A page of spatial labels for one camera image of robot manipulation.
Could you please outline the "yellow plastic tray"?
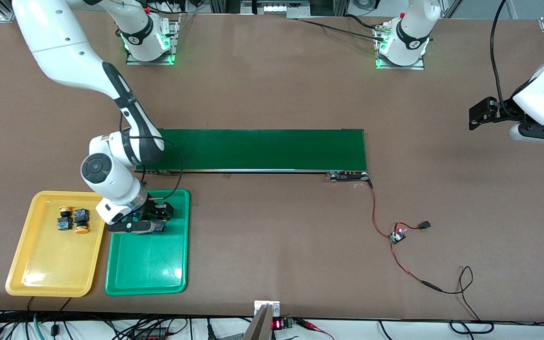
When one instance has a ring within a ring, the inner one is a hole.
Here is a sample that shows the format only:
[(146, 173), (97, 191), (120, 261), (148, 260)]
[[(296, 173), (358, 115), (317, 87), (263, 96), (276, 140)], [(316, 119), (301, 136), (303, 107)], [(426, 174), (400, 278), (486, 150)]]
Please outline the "yellow plastic tray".
[[(100, 200), (94, 192), (73, 191), (33, 197), (6, 280), (9, 295), (79, 298), (91, 290), (105, 230), (96, 211)], [(89, 231), (58, 230), (61, 206), (87, 209)]]

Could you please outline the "green plastic tray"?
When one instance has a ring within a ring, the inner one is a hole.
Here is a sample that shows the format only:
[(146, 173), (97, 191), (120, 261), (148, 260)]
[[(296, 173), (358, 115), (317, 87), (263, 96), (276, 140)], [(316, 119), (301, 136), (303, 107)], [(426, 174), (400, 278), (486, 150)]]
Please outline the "green plastic tray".
[(187, 285), (190, 192), (168, 198), (174, 209), (164, 231), (110, 237), (105, 292), (113, 297), (177, 294)]

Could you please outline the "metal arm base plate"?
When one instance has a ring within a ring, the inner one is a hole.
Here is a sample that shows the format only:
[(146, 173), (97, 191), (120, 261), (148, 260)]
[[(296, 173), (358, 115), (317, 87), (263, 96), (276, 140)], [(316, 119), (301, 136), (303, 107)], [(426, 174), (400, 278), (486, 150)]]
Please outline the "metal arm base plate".
[(179, 14), (177, 19), (160, 17), (155, 13), (149, 14), (153, 20), (151, 32), (146, 36), (140, 45), (134, 45), (136, 38), (123, 39), (124, 47), (127, 50), (128, 65), (173, 65), (179, 43), (180, 24), (183, 15)]
[(396, 17), (373, 30), (374, 37), (380, 38), (380, 41), (375, 42), (376, 68), (422, 70), (425, 68), (423, 56), (430, 38), (406, 35), (402, 39), (400, 21), (401, 18)]

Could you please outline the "yellow push button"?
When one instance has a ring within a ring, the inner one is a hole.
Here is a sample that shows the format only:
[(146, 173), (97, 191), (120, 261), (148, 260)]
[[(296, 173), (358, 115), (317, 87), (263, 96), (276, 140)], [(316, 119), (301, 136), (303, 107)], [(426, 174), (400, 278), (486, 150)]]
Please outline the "yellow push button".
[(57, 219), (57, 229), (58, 230), (71, 230), (73, 228), (73, 207), (71, 206), (61, 206), (59, 207), (59, 218)]
[(76, 234), (87, 234), (89, 232), (89, 210), (76, 210), (74, 212), (74, 222), (76, 224), (76, 228), (74, 230)]

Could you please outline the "red alligator clip lead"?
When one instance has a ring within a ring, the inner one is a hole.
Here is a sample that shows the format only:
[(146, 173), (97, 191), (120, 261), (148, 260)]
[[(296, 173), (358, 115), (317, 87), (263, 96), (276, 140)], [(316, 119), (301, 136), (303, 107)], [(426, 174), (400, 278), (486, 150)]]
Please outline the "red alligator clip lead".
[(308, 331), (312, 331), (312, 332), (317, 332), (317, 333), (322, 333), (322, 334), (325, 334), (326, 336), (330, 337), (331, 340), (335, 340), (335, 338), (329, 334), (328, 332), (320, 329), (319, 327), (317, 327), (316, 325), (314, 325), (313, 323), (309, 322), (309, 321), (305, 321), (304, 319), (302, 318), (293, 318), (293, 321), (296, 325), (308, 330)]

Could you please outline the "green conveyor belt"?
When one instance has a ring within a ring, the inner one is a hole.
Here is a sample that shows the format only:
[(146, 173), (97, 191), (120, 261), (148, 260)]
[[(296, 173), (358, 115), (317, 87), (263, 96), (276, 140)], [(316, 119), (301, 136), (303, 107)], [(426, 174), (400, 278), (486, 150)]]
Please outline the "green conveyor belt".
[(172, 142), (159, 162), (136, 172), (325, 174), (367, 181), (361, 129), (161, 129)]

